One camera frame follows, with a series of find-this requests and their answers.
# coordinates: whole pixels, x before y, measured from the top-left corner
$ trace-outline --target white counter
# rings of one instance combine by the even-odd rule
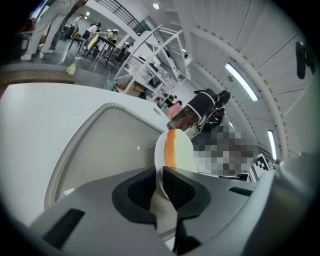
[[[7,88],[0,100],[0,186],[15,218],[29,225],[44,210],[59,157],[80,126],[105,103],[122,104],[168,130],[169,119],[156,104],[122,93],[61,83]]]

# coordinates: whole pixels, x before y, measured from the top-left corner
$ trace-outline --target orange object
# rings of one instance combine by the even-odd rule
[[[176,153],[175,153],[176,131],[177,129],[168,131],[166,141],[165,141],[165,147],[164,147],[165,164],[168,167],[177,166]]]

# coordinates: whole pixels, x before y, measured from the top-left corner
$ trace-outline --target ceiling light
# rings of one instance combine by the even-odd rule
[[[275,142],[274,132],[272,130],[268,130],[268,136],[269,136],[269,141],[270,141],[271,150],[272,150],[272,158],[274,160],[277,160],[277,151],[276,151],[276,142]]]
[[[159,10],[160,6],[159,6],[159,4],[154,3],[154,4],[153,4],[153,8],[156,9],[156,10]]]
[[[237,70],[230,64],[225,64],[225,68],[234,76],[235,79],[238,80],[238,82],[243,86],[243,88],[246,90],[246,92],[249,94],[251,99],[256,102],[258,100],[258,97],[254,93],[254,91],[251,89],[249,84],[244,80],[244,78],[238,73]]]

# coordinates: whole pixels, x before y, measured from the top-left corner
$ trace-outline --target white pants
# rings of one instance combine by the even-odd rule
[[[35,54],[38,48],[39,41],[44,31],[51,23],[49,34],[46,37],[44,46],[42,48],[43,53],[47,53],[50,49],[52,40],[55,37],[56,32],[58,31],[62,21],[68,15],[68,6],[63,2],[54,2],[48,10],[43,14],[39,23],[36,25],[35,30],[32,33],[28,49],[26,51],[27,54]]]

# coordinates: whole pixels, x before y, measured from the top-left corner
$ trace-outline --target cardboard box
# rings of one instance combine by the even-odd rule
[[[117,82],[116,86],[119,87],[121,90],[125,90],[127,85],[125,83]],[[140,93],[144,92],[145,88],[138,82],[134,82],[133,86],[127,92],[128,95],[138,97]]]

